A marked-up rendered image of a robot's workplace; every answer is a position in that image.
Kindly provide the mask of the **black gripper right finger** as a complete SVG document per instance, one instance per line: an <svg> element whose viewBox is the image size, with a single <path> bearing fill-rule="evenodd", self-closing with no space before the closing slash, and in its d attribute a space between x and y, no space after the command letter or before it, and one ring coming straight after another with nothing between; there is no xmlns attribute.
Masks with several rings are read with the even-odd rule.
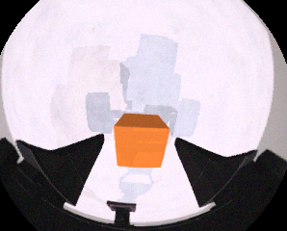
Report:
<svg viewBox="0 0 287 231"><path fill-rule="evenodd" d="M174 147L177 149L179 161L189 177L190 185L196 197L198 208L213 203L213 197L220 193L229 180L235 177L248 162L254 161L258 149L249 150L239 155L220 155L183 140L175 139Z"/></svg>

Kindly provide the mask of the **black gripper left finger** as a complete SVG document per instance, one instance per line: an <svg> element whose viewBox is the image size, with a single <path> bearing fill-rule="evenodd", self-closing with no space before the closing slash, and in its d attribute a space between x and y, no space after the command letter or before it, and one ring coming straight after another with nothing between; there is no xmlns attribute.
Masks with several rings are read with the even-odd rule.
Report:
<svg viewBox="0 0 287 231"><path fill-rule="evenodd" d="M29 165L39 169L44 178L54 186L65 203L77 207L79 196L84 189L91 169L97 161L104 145L105 136L97 134L82 141L59 147L59 149L40 149L29 145L23 139L15 140L19 153Z"/></svg>

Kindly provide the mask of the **orange block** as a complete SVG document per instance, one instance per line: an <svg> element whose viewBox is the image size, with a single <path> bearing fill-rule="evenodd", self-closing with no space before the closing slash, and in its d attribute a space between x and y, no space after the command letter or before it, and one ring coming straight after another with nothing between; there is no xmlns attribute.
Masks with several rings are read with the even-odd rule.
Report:
<svg viewBox="0 0 287 231"><path fill-rule="evenodd" d="M114 124L117 165L160 168L166 153L170 127L158 115L124 113Z"/></svg>

